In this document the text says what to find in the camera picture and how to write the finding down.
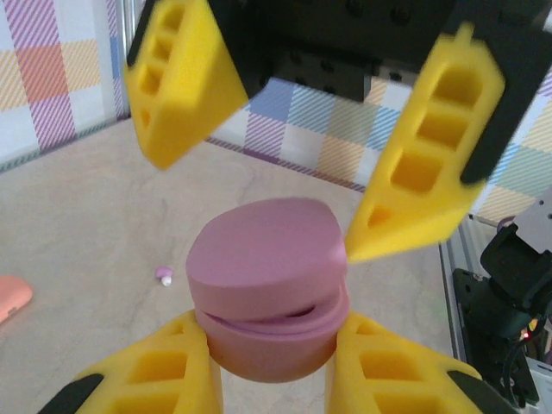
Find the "screw hole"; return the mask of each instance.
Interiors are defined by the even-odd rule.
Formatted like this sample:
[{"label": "screw hole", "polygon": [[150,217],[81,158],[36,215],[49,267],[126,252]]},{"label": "screw hole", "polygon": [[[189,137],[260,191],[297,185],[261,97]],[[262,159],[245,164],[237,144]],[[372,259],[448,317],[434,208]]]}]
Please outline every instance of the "screw hole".
[{"label": "screw hole", "polygon": [[391,9],[391,21],[397,26],[406,26],[411,20],[409,4],[400,4]]},{"label": "screw hole", "polygon": [[299,52],[297,52],[295,50],[290,52],[290,60],[295,65],[301,65],[303,63],[303,60],[301,59],[301,55],[299,54]]},{"label": "screw hole", "polygon": [[398,72],[391,72],[389,73],[389,79],[395,82],[400,82],[401,80],[403,80],[403,75]]},{"label": "screw hole", "polygon": [[334,72],[334,65],[329,60],[323,60],[320,62],[320,67],[322,67],[322,70],[327,73]]},{"label": "screw hole", "polygon": [[361,17],[364,7],[360,0],[347,0],[345,3],[345,9],[352,17]]}]

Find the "small pink item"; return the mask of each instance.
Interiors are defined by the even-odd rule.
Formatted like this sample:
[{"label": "small pink item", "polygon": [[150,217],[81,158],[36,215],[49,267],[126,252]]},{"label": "small pink item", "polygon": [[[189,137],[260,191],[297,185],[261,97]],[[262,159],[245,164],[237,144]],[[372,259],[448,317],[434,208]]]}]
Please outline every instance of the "small pink item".
[{"label": "small pink item", "polygon": [[16,314],[33,297],[33,288],[23,279],[0,275],[0,323]]},{"label": "small pink item", "polygon": [[155,277],[167,287],[173,282],[173,270],[170,267],[160,266],[155,270]]},{"label": "small pink item", "polygon": [[201,231],[186,272],[211,356],[231,373],[296,380],[335,351],[347,255],[326,204],[280,198],[227,211]]}]

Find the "plaid fabric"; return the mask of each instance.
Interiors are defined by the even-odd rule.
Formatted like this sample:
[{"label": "plaid fabric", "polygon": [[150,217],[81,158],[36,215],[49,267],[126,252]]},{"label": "plaid fabric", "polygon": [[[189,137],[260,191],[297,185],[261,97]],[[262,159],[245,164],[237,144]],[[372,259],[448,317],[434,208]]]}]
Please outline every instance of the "plaid fabric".
[{"label": "plaid fabric", "polygon": [[115,0],[0,0],[0,172],[128,115]]},{"label": "plaid fabric", "polygon": [[[235,151],[364,191],[410,88],[373,80],[364,104],[272,79],[210,139]],[[516,215],[552,184],[552,72],[472,212]]]},{"label": "plaid fabric", "polygon": [[[116,0],[0,0],[0,172],[129,114],[119,40]],[[273,79],[210,142],[363,191],[409,94],[375,79],[357,104]],[[552,184],[551,128],[552,73],[474,214],[515,215]]]}]

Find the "beige table surface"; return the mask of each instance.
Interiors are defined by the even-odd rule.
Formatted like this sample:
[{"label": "beige table surface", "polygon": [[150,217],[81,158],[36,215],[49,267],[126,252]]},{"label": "beige table surface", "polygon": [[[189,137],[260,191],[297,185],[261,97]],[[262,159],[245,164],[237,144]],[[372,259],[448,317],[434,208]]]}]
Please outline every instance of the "beige table surface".
[{"label": "beige table surface", "polygon": [[[36,413],[83,368],[192,307],[185,258],[214,216],[264,198],[326,202],[343,229],[361,194],[201,144],[168,172],[130,121],[0,175],[0,273],[34,287],[0,325],[0,413]],[[173,283],[154,278],[173,267]],[[352,308],[450,354],[437,247],[351,266]],[[322,413],[323,370],[262,385],[224,374],[226,413]]]}]

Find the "orange object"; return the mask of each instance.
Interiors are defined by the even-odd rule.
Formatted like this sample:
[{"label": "orange object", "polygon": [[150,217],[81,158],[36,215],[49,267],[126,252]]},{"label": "orange object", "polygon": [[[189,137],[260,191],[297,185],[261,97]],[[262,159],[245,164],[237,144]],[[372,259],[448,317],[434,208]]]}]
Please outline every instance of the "orange object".
[{"label": "orange object", "polygon": [[30,284],[15,276],[0,276],[0,323],[14,315],[33,297]]}]

